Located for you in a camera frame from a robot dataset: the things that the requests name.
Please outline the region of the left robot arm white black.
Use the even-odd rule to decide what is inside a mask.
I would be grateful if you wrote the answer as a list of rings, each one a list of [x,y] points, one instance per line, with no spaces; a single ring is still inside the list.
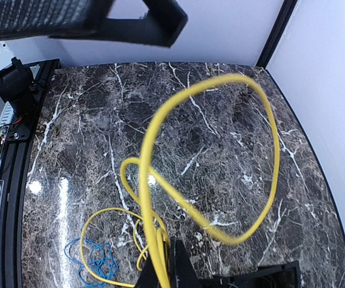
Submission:
[[[141,19],[110,19],[113,1],[0,1],[0,97],[23,116],[37,108],[31,70],[7,40],[48,36],[171,47],[188,22],[176,1],[145,1]]]

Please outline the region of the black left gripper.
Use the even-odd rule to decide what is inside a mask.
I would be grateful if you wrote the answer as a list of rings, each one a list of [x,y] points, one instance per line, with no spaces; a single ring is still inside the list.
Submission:
[[[0,1],[0,38],[91,34],[111,7],[112,1]]]

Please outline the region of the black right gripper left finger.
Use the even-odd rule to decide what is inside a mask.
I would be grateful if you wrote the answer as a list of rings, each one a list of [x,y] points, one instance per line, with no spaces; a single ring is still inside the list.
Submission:
[[[170,244],[168,244],[165,240],[162,241],[163,243],[163,262],[165,265],[165,270],[167,271],[167,279],[169,279],[169,250]],[[135,284],[135,287],[141,288],[159,288],[161,287],[155,273],[154,266],[152,264],[151,259],[147,259],[145,265],[140,273],[139,278]]]

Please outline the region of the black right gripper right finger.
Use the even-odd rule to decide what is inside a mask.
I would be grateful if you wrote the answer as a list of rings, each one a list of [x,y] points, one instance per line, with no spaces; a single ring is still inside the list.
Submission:
[[[170,240],[169,280],[172,288],[201,287],[184,243],[177,238]]]

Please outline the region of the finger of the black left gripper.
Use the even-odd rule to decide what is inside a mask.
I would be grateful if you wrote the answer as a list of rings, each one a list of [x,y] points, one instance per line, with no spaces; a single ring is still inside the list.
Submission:
[[[58,32],[52,38],[65,40],[113,41],[171,47],[188,22],[176,1],[144,1],[148,11],[139,19],[108,17],[113,1],[90,1],[79,27]]]

